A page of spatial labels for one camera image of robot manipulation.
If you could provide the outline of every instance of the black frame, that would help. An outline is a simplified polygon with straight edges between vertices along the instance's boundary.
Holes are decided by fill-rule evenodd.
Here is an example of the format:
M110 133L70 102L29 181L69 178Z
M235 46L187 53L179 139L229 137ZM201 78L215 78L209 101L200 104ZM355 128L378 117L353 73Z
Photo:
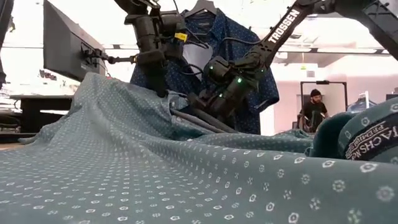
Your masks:
M347 97L347 82L330 82L328 80L323 80L323 81L301 81L300 82L300 96L301 96L301 110L303 110L304 107L304 97L303 97L303 85L306 83L312 83L312 84L317 84L317 85L329 85L329 84L343 84L344 86L344 100L346 104L346 111L348 108L348 97Z

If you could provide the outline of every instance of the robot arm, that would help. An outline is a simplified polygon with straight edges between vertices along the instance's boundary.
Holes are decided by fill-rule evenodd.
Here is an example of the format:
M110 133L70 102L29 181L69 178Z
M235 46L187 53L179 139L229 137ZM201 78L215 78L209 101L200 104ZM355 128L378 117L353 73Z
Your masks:
M380 0L297 0L271 29L243 58L227 62L215 57L208 64L209 77L220 87L204 97L190 95L191 104L224 122L243 101L256 90L279 48L294 29L310 14L337 12L356 19L369 28L374 38L398 60L398 19Z

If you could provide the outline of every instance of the clothes hanger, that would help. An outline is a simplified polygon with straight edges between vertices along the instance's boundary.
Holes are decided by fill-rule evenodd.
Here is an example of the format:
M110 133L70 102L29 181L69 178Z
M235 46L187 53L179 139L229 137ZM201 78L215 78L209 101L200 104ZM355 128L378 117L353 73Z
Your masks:
M185 18L196 15L202 11L211 12L212 14L217 15L217 8L214 6L213 1L198 0L193 9L185 13Z

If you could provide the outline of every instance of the yellow label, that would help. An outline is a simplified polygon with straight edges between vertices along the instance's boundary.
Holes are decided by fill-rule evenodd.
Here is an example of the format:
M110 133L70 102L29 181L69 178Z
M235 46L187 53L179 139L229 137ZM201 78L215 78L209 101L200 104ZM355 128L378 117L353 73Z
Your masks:
M174 37L186 42L188 35L183 33L175 33Z

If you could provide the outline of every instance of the table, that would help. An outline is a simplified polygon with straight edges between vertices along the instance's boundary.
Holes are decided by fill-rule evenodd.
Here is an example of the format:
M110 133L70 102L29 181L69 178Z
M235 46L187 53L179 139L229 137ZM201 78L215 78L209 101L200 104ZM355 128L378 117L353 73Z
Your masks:
M37 133L46 124L54 123L62 117L61 114L40 111L68 111L73 95L11 95L10 99L21 101L21 133Z

